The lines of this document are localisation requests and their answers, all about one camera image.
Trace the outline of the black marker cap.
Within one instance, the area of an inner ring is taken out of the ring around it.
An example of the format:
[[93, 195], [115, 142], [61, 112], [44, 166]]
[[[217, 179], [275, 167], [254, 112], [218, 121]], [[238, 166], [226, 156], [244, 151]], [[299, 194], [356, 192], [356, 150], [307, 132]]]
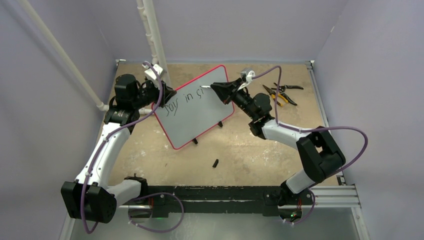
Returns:
[[216, 159], [215, 162], [213, 163], [212, 167], [216, 168], [218, 164], [219, 164], [219, 159]]

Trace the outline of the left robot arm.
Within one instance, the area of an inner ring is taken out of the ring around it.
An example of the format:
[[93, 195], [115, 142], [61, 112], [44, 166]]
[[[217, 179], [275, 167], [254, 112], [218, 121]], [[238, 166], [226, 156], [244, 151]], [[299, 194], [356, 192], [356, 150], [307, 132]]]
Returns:
[[74, 181], [64, 182], [60, 190], [67, 213], [73, 219], [106, 224], [119, 206], [130, 200], [142, 205], [149, 199], [145, 178], [127, 176], [121, 183], [109, 186], [109, 177], [121, 149], [141, 119], [139, 110], [148, 105], [163, 108], [177, 91], [163, 81], [145, 78], [139, 82], [132, 74], [118, 76], [114, 91], [92, 155]]

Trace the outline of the red framed whiteboard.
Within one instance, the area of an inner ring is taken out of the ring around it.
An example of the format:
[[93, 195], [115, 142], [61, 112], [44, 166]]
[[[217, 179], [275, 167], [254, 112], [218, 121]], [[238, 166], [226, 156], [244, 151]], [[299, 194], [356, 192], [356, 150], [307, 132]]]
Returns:
[[164, 107], [154, 113], [170, 145], [178, 150], [235, 112], [233, 103], [224, 104], [209, 86], [228, 82], [227, 69], [218, 65], [176, 89]]

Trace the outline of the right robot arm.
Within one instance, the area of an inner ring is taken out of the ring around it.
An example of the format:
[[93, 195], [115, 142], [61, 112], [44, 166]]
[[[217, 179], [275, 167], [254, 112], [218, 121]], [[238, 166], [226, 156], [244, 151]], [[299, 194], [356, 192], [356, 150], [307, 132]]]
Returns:
[[346, 163], [342, 150], [328, 130], [283, 125], [270, 114], [273, 109], [270, 96], [265, 93], [251, 96], [241, 89], [242, 83], [239, 78], [231, 82], [214, 82], [210, 88], [223, 104], [234, 103], [251, 118], [249, 128], [254, 136], [298, 151], [302, 170], [282, 183], [280, 196], [284, 202], [294, 203], [303, 190], [323, 182]]

